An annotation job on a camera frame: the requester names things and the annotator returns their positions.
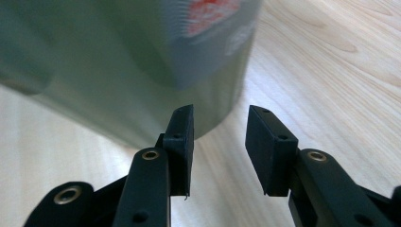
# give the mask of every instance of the red label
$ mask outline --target red label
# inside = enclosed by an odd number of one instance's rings
[[[194,0],[188,9],[186,36],[202,33],[237,12],[240,0]]]

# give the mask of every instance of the wooden table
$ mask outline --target wooden table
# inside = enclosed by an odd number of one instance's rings
[[[389,197],[401,184],[400,12],[399,0],[265,1],[241,98],[196,141],[191,197],[172,199],[172,226],[293,225],[288,199],[263,196],[247,155],[251,104]],[[137,151],[3,87],[0,115],[1,226],[21,226],[59,184],[124,176]]]

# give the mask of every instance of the black plastic bracket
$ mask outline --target black plastic bracket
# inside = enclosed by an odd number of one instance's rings
[[[189,196],[193,112],[192,105],[177,109],[155,148],[135,154],[127,177],[96,192],[88,183],[60,185],[44,197],[25,226],[170,226],[170,196]]]
[[[400,226],[401,187],[391,199],[355,184],[329,154],[299,150],[271,112],[251,106],[245,146],[269,196],[286,196],[296,226]]]

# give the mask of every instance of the blurry object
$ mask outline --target blurry object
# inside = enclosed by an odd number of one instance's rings
[[[138,148],[176,106],[196,137],[237,101],[259,1],[3,1],[0,83]]]

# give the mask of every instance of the metal rivet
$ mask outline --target metal rivet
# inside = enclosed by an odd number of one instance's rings
[[[324,154],[322,154],[320,152],[317,152],[317,151],[310,151],[310,152],[307,153],[307,156],[310,159],[312,159],[314,161],[317,161],[317,162],[325,162],[325,161],[327,161],[327,157]]]
[[[159,155],[160,155],[159,152],[150,150],[150,151],[143,153],[142,158],[145,160],[154,160],[154,159],[157,159],[159,157]]]
[[[59,192],[54,197],[54,202],[58,205],[64,205],[70,203],[71,201],[76,200],[80,194],[82,193],[82,189],[78,185],[70,186]]]

